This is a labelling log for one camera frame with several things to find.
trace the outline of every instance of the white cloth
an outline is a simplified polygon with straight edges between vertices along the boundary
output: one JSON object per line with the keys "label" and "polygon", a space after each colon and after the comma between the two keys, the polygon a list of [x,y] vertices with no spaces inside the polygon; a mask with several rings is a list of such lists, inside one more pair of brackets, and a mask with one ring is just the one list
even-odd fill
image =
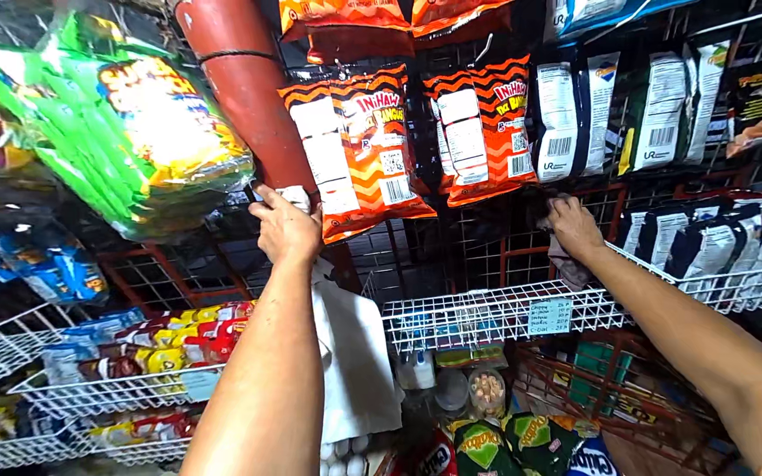
{"label": "white cloth", "polygon": [[375,302],[326,279],[332,268],[318,259],[312,276],[325,372],[323,443],[401,428],[381,313]]}

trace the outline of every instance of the snack packet row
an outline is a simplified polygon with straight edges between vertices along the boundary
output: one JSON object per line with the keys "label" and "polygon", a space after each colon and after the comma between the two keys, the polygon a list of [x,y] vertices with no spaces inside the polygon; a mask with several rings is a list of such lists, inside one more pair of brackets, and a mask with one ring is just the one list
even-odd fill
{"label": "snack packet row", "polygon": [[106,19],[61,20],[38,50],[0,48],[0,106],[124,237],[170,240],[250,182],[250,150],[168,52]]}

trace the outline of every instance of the white wire basket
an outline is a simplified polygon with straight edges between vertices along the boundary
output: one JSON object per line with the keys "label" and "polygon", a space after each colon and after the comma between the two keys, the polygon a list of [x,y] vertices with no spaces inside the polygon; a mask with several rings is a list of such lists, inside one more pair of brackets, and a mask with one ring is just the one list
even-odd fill
{"label": "white wire basket", "polygon": [[191,439],[171,439],[168,441],[141,443],[139,445],[117,446],[96,450],[95,452],[126,466],[160,461],[176,461],[184,459]]}
{"label": "white wire basket", "polygon": [[572,291],[560,280],[496,290],[387,302],[382,309],[387,342],[396,352],[445,350],[528,338],[531,304],[571,300],[569,330],[609,329],[633,324],[601,288]]}
{"label": "white wire basket", "polygon": [[79,458],[92,449],[70,423],[51,435],[0,441],[0,469]]}
{"label": "white wire basket", "polygon": [[34,361],[43,346],[60,342],[60,330],[73,325],[75,323],[67,312],[49,303],[2,321],[0,379]]}
{"label": "white wire basket", "polygon": [[729,312],[753,311],[762,309],[762,269],[710,275],[697,278],[679,279],[643,260],[625,253],[619,247],[608,246],[632,262],[648,269],[663,280],[677,286],[696,301],[704,302],[715,311]]}
{"label": "white wire basket", "polygon": [[66,385],[48,385],[43,371],[23,380],[7,393],[22,395],[56,418],[89,417],[193,403],[196,400],[181,382],[181,375],[202,371],[221,374],[223,367],[224,364],[218,364]]}

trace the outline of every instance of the qr code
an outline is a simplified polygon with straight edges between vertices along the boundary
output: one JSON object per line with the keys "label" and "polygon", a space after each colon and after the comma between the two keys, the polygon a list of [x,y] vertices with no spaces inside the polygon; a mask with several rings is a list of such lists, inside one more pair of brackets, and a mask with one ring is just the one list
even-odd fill
{"label": "qr code", "polygon": [[396,175],[405,171],[405,162],[402,160],[401,151],[384,151],[378,156],[381,157],[384,175]]}
{"label": "qr code", "polygon": [[511,140],[513,142],[514,152],[522,152],[528,147],[527,141],[525,140],[525,134],[521,131],[511,134]]}

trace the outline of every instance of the egg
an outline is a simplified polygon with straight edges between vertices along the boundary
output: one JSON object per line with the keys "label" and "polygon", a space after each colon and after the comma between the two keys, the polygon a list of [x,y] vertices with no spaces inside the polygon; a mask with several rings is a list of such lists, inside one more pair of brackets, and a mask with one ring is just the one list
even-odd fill
{"label": "egg", "polygon": [[349,452],[349,440],[343,439],[333,444],[333,454],[337,455],[337,458],[342,458]]}
{"label": "egg", "polygon": [[346,467],[343,461],[334,461],[329,466],[329,476],[346,476]]}
{"label": "egg", "polygon": [[333,457],[333,444],[323,443],[319,448],[319,459],[328,461]]}
{"label": "egg", "polygon": [[366,459],[361,455],[352,455],[346,467],[346,476],[363,476],[366,472]]}

